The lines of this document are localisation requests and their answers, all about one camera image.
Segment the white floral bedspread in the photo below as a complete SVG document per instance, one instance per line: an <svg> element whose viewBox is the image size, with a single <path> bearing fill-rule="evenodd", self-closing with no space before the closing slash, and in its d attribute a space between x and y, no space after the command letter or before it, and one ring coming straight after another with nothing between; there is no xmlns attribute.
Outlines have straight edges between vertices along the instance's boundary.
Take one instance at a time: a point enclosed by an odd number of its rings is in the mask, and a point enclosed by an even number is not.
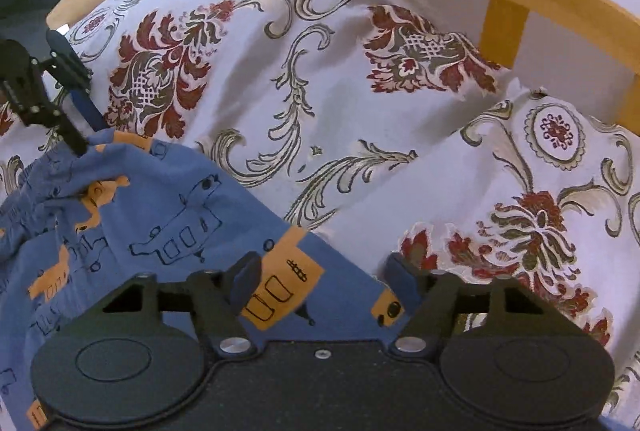
<svg viewBox="0 0 640 431"><path fill-rule="evenodd" d="M206 356L188 278L136 275L37 351L35 430L638 428L636 134L425 0L97 0L68 25L107 128L42 81L88 147L191 148L378 281L397 252L463 286L438 356L394 354L398 333ZM1 97L1 206L58 145Z"/></svg>

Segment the blue orange patterned pants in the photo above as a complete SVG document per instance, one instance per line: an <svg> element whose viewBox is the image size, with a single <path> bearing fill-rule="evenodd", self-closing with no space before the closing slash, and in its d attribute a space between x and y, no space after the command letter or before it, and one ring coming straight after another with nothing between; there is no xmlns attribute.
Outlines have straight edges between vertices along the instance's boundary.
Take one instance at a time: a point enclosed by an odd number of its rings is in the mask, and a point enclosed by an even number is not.
<svg viewBox="0 0 640 431"><path fill-rule="evenodd" d="M35 430L40 347L128 279L180 283L254 251L262 279L239 321L251 340L390 341L407 319L386 284L281 220L204 154L106 130L58 145L1 206L1 422Z"/></svg>

